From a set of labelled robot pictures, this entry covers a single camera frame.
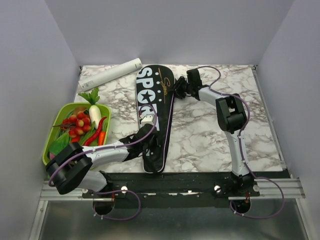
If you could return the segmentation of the black sport racket bag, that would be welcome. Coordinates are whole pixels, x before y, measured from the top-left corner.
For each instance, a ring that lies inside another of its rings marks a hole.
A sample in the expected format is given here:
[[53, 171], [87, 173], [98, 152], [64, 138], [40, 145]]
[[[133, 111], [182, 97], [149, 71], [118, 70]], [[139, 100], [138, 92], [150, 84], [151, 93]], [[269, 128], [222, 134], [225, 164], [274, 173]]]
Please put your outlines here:
[[175, 76], [164, 65], [147, 65], [136, 75], [135, 95], [139, 121], [145, 115], [156, 114], [157, 117], [153, 135], [157, 146], [142, 154], [143, 170], [148, 174], [160, 174], [165, 169], [173, 117], [174, 85]]

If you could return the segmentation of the white shuttlecock tube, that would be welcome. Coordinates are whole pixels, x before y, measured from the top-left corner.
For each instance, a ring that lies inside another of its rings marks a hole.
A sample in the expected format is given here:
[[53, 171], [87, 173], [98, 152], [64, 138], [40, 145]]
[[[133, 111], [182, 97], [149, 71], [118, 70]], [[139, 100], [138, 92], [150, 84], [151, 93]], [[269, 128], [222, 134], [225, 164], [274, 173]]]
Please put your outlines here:
[[79, 81], [82, 91], [88, 91], [125, 75], [131, 74], [142, 68], [143, 64], [140, 58], [135, 58], [123, 64], [104, 70], [98, 74], [89, 76]]

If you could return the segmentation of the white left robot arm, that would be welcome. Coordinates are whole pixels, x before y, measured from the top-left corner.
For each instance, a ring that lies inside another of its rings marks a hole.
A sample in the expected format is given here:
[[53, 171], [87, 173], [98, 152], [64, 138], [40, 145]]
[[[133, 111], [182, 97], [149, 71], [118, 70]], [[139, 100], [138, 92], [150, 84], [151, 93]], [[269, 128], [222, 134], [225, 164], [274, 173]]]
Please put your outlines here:
[[96, 179], [88, 188], [99, 197], [104, 198], [110, 194], [111, 185], [102, 173], [94, 174], [90, 171], [107, 163], [126, 162], [137, 158], [147, 147], [156, 142], [156, 127], [151, 124], [144, 125], [137, 133], [129, 135], [113, 144], [102, 146], [80, 146], [79, 143], [70, 143], [61, 150], [46, 165], [49, 175], [48, 185], [55, 187], [59, 194], [70, 193], [80, 186], [82, 182]]

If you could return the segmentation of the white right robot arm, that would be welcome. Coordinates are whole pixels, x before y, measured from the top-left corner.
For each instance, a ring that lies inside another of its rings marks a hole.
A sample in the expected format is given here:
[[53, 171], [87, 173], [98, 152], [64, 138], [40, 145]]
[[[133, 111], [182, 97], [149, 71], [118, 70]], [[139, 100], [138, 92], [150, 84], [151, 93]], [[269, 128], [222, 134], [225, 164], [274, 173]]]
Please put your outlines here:
[[189, 96], [215, 107], [218, 126], [226, 135], [231, 155], [229, 188], [234, 195], [243, 195], [254, 183], [244, 138], [250, 118], [250, 113], [245, 111], [248, 105], [238, 94], [222, 93], [212, 89], [211, 84], [204, 85], [197, 68], [188, 70], [187, 78], [181, 76], [173, 91], [178, 99]]

